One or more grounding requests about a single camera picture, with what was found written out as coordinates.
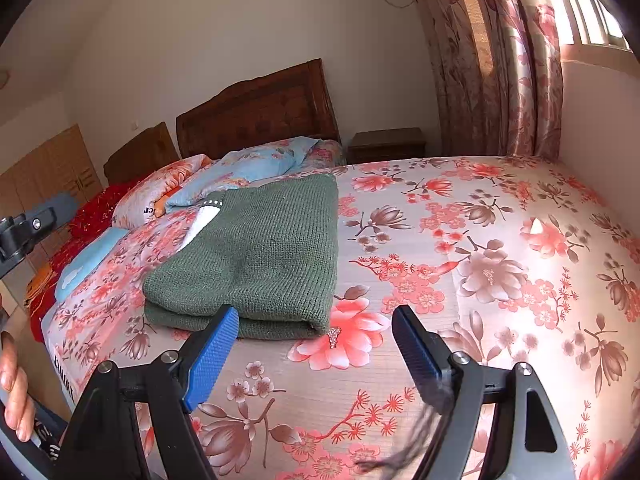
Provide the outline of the person's left hand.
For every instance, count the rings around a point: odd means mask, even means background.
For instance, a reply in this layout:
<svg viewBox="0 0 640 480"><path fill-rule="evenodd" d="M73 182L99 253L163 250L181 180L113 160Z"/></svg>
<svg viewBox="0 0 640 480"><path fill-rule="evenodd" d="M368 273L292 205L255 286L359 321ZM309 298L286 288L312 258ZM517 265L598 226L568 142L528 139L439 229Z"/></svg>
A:
<svg viewBox="0 0 640 480"><path fill-rule="evenodd" d="M18 365L17 348L8 332L1 333L1 388L8 397L4 409L6 426L18 440L27 442L34 433L35 403L28 394L28 379L24 368Z"/></svg>

